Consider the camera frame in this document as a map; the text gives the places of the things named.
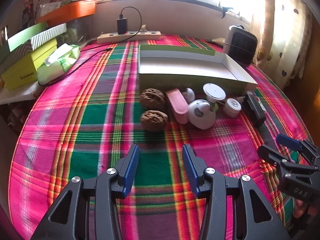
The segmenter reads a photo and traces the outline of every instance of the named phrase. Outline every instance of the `white toy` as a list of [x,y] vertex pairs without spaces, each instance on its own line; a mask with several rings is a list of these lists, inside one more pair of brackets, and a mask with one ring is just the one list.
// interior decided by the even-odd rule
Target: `white toy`
[[241,104],[234,98],[228,98],[223,106],[223,112],[232,118],[236,118],[241,111]]
[[187,88],[186,91],[182,93],[182,95],[188,104],[195,101],[196,99],[196,95],[191,88]]
[[206,130],[214,125],[216,112],[208,101],[199,99],[189,104],[188,118],[194,126]]

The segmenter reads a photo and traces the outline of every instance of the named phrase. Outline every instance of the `orange tray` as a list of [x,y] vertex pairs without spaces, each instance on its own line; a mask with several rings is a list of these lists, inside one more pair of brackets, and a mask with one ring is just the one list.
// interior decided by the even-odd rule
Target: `orange tray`
[[76,18],[95,14],[95,1],[78,1],[64,5],[38,18],[37,23],[47,22],[49,27],[66,23]]

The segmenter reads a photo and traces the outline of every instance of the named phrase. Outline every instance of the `pink container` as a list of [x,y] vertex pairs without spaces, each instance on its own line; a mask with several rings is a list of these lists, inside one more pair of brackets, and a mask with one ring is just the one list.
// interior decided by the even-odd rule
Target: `pink container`
[[171,104],[174,117],[178,123],[186,124],[188,122],[188,103],[184,99],[180,90],[175,88],[166,92]]

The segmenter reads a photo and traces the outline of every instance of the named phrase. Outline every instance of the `curtain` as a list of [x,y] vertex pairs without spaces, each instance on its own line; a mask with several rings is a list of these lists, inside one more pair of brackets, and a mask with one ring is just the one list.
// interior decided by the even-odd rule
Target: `curtain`
[[281,90],[295,76],[302,78],[311,28],[312,14],[303,0],[255,0],[254,62]]

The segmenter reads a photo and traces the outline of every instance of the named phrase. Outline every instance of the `white round object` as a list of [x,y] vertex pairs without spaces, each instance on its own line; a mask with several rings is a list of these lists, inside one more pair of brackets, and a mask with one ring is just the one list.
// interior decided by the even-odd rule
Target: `white round object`
[[189,104],[188,118],[194,126],[206,130],[214,125],[216,112],[208,101],[199,99]]
[[206,94],[207,100],[211,103],[215,103],[216,101],[220,101],[226,98],[225,91],[215,84],[204,84],[203,92]]
[[232,118],[236,118],[241,111],[240,103],[234,98],[228,98],[225,105],[223,106],[223,112]]
[[192,101],[195,101],[196,95],[191,88],[187,88],[185,92],[182,93],[184,99],[190,104]]

